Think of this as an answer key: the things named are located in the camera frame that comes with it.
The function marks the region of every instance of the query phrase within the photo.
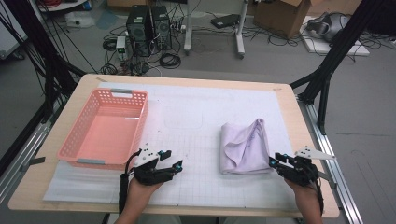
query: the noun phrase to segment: white mat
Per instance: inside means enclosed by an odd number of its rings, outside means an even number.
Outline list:
[[[310,53],[318,53],[318,54],[327,54],[330,51],[329,43],[322,39],[319,35],[315,33],[315,31],[307,31],[306,25],[309,20],[313,20],[315,17],[306,16],[304,19],[304,23],[300,28],[300,34],[304,37],[304,44],[306,49]],[[355,43],[347,55],[353,56],[369,56],[370,52],[365,48],[361,42],[358,40]]]
[[[276,172],[219,171],[220,127],[226,122],[248,126],[263,118],[270,155],[291,154],[273,92],[120,83],[100,87],[147,91],[149,110],[141,146],[172,150],[172,157],[160,161],[158,168],[183,160],[183,171],[158,189],[150,204],[295,209],[292,191]],[[60,162],[44,200],[116,203],[120,173],[81,170]]]

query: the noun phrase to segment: pink plastic basket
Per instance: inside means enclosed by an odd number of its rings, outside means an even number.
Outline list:
[[[93,90],[58,158],[73,166],[124,169],[139,148],[148,112],[145,91]]]

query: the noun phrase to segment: stand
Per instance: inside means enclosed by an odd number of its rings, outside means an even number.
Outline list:
[[[240,21],[238,27],[235,29],[236,45],[238,47],[238,55],[241,59],[245,57],[244,41],[242,39],[242,30],[244,28],[245,17],[248,11],[248,0],[244,0],[242,5],[242,11],[240,16]],[[191,50],[191,39],[192,39],[192,26],[191,26],[191,13],[190,4],[187,2],[187,27],[186,27],[186,37],[184,40],[184,51],[186,55],[190,54]]]
[[[333,47],[319,68],[310,75],[290,84],[295,89],[308,83],[304,92],[298,95],[299,99],[307,105],[312,105],[320,93],[318,126],[322,134],[326,134],[324,125],[332,74],[334,74],[335,69],[344,60],[349,50],[354,46],[361,33],[384,2],[385,0],[362,0],[346,25],[346,28],[335,39]]]

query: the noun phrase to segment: cardboard box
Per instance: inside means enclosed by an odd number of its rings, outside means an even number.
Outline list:
[[[353,15],[361,0],[326,0],[317,6],[309,8],[309,16],[320,16],[323,12],[341,12]]]
[[[299,33],[311,5],[321,0],[275,0],[260,2],[254,15],[254,23],[276,35],[290,39]]]
[[[133,5],[151,6],[152,0],[107,0],[107,5],[114,9],[130,10]]]

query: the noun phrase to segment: basket handle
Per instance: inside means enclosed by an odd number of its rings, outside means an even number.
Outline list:
[[[96,165],[105,165],[105,161],[100,160],[92,160],[92,159],[77,159],[78,163],[88,163],[88,164],[96,164]]]
[[[132,94],[132,90],[125,90],[125,89],[110,89],[110,91],[114,93]]]
[[[127,97],[127,98],[134,97],[132,90],[110,89],[110,91],[111,91],[111,94],[113,95],[113,97]]]

